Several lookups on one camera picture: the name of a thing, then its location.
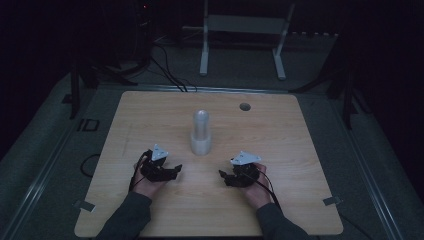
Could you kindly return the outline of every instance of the metal frame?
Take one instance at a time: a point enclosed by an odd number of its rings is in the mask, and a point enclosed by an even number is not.
[[[208,74],[209,59],[209,31],[230,31],[230,32],[247,32],[247,33],[264,33],[279,34],[280,41],[278,46],[272,50],[275,69],[280,80],[286,79],[283,62],[281,60],[281,50],[287,36],[290,20],[293,15],[295,4],[289,7],[286,18],[259,18],[259,17],[240,17],[240,16],[224,16],[209,15],[208,0],[204,0],[204,18],[203,18],[203,48],[202,57],[200,59],[200,75]]]

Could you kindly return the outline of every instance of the wire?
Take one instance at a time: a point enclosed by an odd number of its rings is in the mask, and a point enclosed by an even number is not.
[[[147,69],[146,71],[147,71],[147,72],[150,72],[150,73],[153,73],[153,74],[156,74],[156,75],[159,75],[159,76],[162,76],[162,77],[164,77],[164,78],[167,78],[165,75],[160,74],[160,73],[155,72],[155,71],[152,71],[152,70],[150,70],[150,69]],[[184,81],[184,82],[186,82],[186,83],[187,83],[187,85],[192,86],[192,87],[194,88],[194,91],[195,91],[195,92],[197,92],[197,87],[196,87],[196,85],[194,85],[194,84],[190,83],[190,81],[188,81],[187,79],[184,79],[184,78],[177,78],[177,79],[179,79],[180,81]]]
[[[180,91],[181,92],[187,92],[187,89],[182,89],[181,87],[180,87],[180,84],[181,85],[184,85],[184,84],[182,84],[179,80],[175,80],[174,78],[172,78],[170,75],[169,75],[169,73],[167,73],[167,71],[166,71],[166,69],[164,69],[153,57],[151,57],[151,59],[152,59],[152,61],[153,61],[153,63],[155,63],[158,67],[159,67],[159,69],[160,70],[162,70],[162,72],[163,72],[163,74],[165,75],[165,77],[166,78],[168,78],[168,80],[172,83],[172,84],[174,84],[178,89],[180,89]]]
[[[172,75],[171,71],[169,70],[168,54],[167,54],[165,48],[163,48],[162,46],[160,46],[157,43],[153,43],[153,45],[160,48],[162,50],[163,54],[165,55],[165,68],[160,66],[160,64],[152,58],[153,62],[156,65],[158,65],[158,67],[165,74],[165,77],[168,78],[174,85],[176,85],[180,89],[180,91],[182,91],[182,92],[188,92],[186,85],[190,85],[190,86],[194,87],[195,91],[197,92],[197,87],[194,84],[192,84],[189,80],[184,79],[184,78],[177,78],[174,75]]]
[[[93,175],[92,175],[92,174],[87,173],[87,172],[84,170],[84,165],[87,163],[87,161],[88,161],[88,160],[90,160],[90,159],[91,159],[91,158],[93,158],[93,157],[100,157],[100,154],[93,154],[93,155],[88,156],[87,158],[85,158],[85,159],[82,161],[82,163],[81,163],[81,165],[80,165],[81,173],[82,173],[84,176],[89,177],[89,178],[93,178]]]
[[[269,190],[269,188],[267,187],[267,186],[265,186],[264,184],[262,184],[261,182],[259,182],[258,180],[256,180],[256,179],[254,179],[254,178],[252,178],[251,176],[249,176],[249,175],[247,175],[246,173],[242,173],[244,176],[246,176],[247,178],[250,178],[250,179],[252,179],[253,181],[255,181],[257,184],[259,184],[259,186],[261,186],[261,187],[263,187],[269,194],[271,194],[271,197],[272,197],[272,200],[274,200],[274,204],[282,211],[282,209],[281,209],[281,206],[280,206],[280,203],[278,202],[278,199],[277,199],[277,196],[275,195],[275,193],[274,193],[274,190]],[[262,173],[265,177],[266,177],[266,179],[268,180],[268,182],[270,183],[270,185],[271,185],[271,188],[272,188],[272,184],[271,184],[271,181],[269,180],[269,178],[265,175],[265,173]]]

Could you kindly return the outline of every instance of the hand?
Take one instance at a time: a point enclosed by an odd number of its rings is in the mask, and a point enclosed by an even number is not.
[[[150,199],[153,199],[153,196],[167,183],[167,182],[150,182],[149,179],[144,178],[144,176],[140,172],[140,168],[143,164],[140,164],[138,169],[135,169],[137,167],[137,163],[134,164],[134,170],[136,170],[135,180],[134,183],[137,183],[134,188],[133,192],[136,192],[138,194],[142,194]]]
[[[254,164],[259,169],[259,171],[261,171],[262,173],[266,173],[266,167],[264,165],[259,163]],[[269,183],[265,179],[265,175],[262,173],[259,174],[258,182],[262,183],[266,187],[269,187]],[[250,206],[252,206],[254,209],[259,209],[262,206],[271,202],[271,196],[268,191],[266,191],[257,183],[253,183],[251,186],[246,188],[240,188],[240,190],[247,198],[247,201],[249,202]]]

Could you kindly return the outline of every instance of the white bottle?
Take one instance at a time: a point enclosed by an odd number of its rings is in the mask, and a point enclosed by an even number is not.
[[[209,128],[209,113],[205,110],[193,114],[193,129],[191,131],[191,151],[204,156],[211,150],[211,131]]]

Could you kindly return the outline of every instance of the wooden table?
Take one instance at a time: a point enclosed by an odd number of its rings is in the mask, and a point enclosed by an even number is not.
[[[240,109],[241,103],[251,106]],[[190,148],[192,116],[210,114],[212,150]],[[133,164],[159,144],[169,152],[165,167],[183,164],[151,205],[152,221],[140,236],[259,236],[255,211],[218,170],[241,150],[259,155],[268,167],[287,218],[310,235],[343,231],[297,99],[291,95],[236,93],[125,92],[88,190],[94,212],[82,210],[75,233],[93,237],[125,198]]]

